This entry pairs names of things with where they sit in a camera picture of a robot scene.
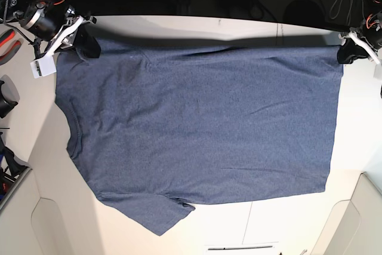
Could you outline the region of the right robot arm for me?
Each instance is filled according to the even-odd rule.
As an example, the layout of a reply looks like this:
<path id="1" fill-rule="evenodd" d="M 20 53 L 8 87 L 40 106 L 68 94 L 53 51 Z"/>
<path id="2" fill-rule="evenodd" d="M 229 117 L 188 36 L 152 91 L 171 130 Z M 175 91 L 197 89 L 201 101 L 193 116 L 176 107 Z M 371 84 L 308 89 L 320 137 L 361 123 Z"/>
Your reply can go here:
<path id="1" fill-rule="evenodd" d="M 1 23 L 33 47 L 35 59 L 65 50 L 80 50 L 91 59 L 101 53 L 85 28 L 96 18 L 80 14 L 69 0 L 1 0 Z"/>

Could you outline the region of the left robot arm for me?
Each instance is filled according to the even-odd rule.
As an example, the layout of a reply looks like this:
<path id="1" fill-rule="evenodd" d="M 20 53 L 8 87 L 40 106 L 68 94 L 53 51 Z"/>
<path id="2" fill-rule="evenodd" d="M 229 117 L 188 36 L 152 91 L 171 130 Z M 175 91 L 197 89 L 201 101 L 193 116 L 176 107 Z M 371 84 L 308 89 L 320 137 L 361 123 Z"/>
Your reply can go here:
<path id="1" fill-rule="evenodd" d="M 381 52 L 381 0 L 352 0 L 347 26 L 347 31 L 341 33 L 344 43 L 337 53 L 340 64 L 352 64 L 358 59 L 372 59 L 366 49 L 350 38 L 350 32 L 374 53 Z"/>

